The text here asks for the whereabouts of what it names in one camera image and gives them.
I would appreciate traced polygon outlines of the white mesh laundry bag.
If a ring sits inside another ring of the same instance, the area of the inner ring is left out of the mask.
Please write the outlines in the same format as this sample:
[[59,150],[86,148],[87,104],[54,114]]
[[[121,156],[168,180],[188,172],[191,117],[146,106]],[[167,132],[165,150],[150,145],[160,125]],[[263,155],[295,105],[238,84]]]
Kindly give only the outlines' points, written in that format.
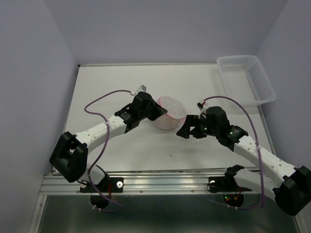
[[178,127],[186,118],[187,112],[184,105],[177,99],[170,96],[161,96],[156,101],[167,113],[154,121],[154,124],[163,130],[170,130]]

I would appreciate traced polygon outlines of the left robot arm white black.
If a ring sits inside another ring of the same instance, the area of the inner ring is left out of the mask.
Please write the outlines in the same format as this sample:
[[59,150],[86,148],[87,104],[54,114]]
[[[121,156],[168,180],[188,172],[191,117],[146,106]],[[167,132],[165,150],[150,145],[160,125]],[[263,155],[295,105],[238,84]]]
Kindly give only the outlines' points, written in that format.
[[140,91],[133,101],[115,112],[110,118],[88,130],[71,134],[61,134],[50,157],[50,164],[70,183],[85,181],[97,191],[108,187],[107,173],[88,162],[88,155],[99,146],[106,146],[108,140],[128,133],[142,120],[154,121],[165,115],[150,94]]

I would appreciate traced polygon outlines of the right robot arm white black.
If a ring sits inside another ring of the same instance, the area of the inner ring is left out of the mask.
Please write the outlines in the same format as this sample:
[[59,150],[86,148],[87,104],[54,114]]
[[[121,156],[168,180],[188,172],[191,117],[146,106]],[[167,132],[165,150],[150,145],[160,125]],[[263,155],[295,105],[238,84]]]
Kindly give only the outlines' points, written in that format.
[[219,106],[202,108],[199,115],[188,115],[177,136],[214,136],[222,146],[259,167],[259,174],[240,165],[227,169],[224,185],[228,189],[241,187],[261,193],[290,216],[297,215],[311,201],[310,169],[291,165],[260,146],[247,131],[230,124]]

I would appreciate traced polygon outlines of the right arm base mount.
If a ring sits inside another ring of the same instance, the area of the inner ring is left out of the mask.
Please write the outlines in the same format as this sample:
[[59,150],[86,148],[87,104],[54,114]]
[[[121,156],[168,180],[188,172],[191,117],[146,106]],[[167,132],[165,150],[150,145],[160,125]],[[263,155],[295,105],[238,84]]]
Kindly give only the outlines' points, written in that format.
[[209,177],[207,190],[211,193],[251,191],[251,189],[246,187],[238,186],[234,179],[237,172],[242,169],[244,169],[243,166],[234,165],[233,167],[229,167],[223,176]]

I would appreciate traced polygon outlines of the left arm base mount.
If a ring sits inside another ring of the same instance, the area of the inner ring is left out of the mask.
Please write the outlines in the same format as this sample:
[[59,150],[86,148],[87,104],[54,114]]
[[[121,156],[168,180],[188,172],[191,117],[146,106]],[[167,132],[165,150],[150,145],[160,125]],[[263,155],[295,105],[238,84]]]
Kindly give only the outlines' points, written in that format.
[[[97,191],[91,185],[90,181],[77,180],[80,184],[81,193],[96,193]],[[123,177],[108,177],[104,178],[100,183],[96,184],[96,188],[101,193],[122,193],[124,185]]]

